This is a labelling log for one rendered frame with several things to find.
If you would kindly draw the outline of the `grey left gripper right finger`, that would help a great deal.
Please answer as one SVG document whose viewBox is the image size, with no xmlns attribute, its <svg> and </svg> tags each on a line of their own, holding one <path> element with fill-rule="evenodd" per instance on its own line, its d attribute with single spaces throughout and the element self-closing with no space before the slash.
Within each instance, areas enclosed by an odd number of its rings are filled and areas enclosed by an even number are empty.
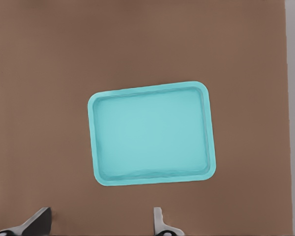
<svg viewBox="0 0 295 236">
<path fill-rule="evenodd" d="M 178 228 L 165 224 L 161 207 L 153 208 L 154 236 L 185 236 Z"/>
</svg>

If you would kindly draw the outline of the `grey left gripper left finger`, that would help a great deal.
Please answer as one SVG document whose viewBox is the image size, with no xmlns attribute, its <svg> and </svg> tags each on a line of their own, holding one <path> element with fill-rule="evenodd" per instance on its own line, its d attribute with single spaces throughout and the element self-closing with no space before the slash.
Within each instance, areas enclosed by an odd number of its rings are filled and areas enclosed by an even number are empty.
<svg viewBox="0 0 295 236">
<path fill-rule="evenodd" d="M 43 207 L 19 226 L 0 231 L 0 236 L 49 236 L 52 226 L 52 210 Z"/>
</svg>

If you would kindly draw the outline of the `turquoise rectangular tray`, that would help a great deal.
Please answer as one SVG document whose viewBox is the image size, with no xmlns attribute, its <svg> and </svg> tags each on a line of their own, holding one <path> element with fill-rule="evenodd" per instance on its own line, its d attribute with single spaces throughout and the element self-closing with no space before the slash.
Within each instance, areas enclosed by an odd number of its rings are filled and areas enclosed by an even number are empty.
<svg viewBox="0 0 295 236">
<path fill-rule="evenodd" d="M 101 185 L 203 181 L 216 171 L 209 92 L 201 82 L 95 93 L 88 122 Z"/>
</svg>

